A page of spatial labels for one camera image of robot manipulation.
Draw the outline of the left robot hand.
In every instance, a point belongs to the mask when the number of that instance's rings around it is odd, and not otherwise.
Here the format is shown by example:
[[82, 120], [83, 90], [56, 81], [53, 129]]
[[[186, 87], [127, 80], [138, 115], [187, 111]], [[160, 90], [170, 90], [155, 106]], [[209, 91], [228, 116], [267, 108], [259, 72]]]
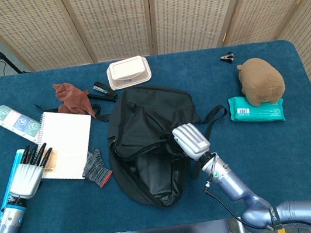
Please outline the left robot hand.
[[9, 193], [14, 198], [31, 199], [39, 188], [44, 167], [49, 160], [52, 147], [46, 150], [47, 143], [39, 147], [27, 146], [16, 167]]

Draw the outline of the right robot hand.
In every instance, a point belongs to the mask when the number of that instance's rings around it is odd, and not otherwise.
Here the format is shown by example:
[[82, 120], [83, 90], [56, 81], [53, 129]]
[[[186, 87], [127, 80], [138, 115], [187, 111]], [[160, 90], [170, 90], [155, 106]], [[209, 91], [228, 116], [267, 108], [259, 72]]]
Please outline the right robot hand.
[[199, 161], [210, 150], [209, 140], [192, 123], [174, 128], [170, 136], [171, 151], [175, 155]]

